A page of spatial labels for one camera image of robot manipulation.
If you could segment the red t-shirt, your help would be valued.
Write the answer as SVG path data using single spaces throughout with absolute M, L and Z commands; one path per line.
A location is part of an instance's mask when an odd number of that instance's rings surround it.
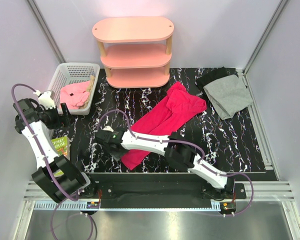
M 167 96 L 133 124 L 131 130 L 141 134 L 169 136 L 206 109 L 204 99 L 189 94 L 180 82 L 176 82 L 168 89 Z

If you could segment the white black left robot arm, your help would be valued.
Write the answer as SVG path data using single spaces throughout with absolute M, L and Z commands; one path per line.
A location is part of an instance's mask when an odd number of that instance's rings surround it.
M 67 105 L 61 104 L 62 114 L 55 107 L 44 107 L 32 98 L 21 99 L 13 107 L 18 113 L 15 129 L 26 137 L 35 155 L 37 171 L 31 175 L 33 181 L 56 203 L 76 192 L 93 198 L 98 193 L 97 184 L 58 153 L 50 138 L 50 130 L 67 127 L 72 122 Z

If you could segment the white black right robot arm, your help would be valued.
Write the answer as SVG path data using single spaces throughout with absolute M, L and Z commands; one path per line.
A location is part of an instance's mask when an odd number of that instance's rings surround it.
M 96 141 L 116 160 L 133 170 L 150 153 L 165 157 L 179 172 L 190 172 L 207 181 L 218 197 L 229 198 L 235 192 L 235 180 L 204 160 L 205 153 L 177 132 L 150 135 L 125 129 L 99 130 Z

